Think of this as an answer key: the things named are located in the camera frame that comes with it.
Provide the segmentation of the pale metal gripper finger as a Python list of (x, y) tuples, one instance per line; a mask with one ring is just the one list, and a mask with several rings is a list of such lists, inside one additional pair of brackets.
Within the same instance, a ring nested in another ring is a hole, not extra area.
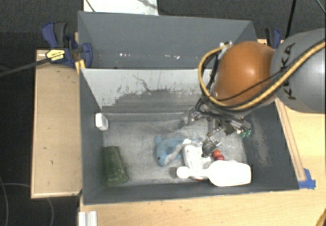
[(209, 157), (214, 150), (215, 150), (215, 144), (203, 143), (203, 145), (202, 145), (202, 157)]
[(207, 144), (210, 146), (218, 147), (222, 144), (221, 134), (219, 132), (209, 132), (207, 133)]

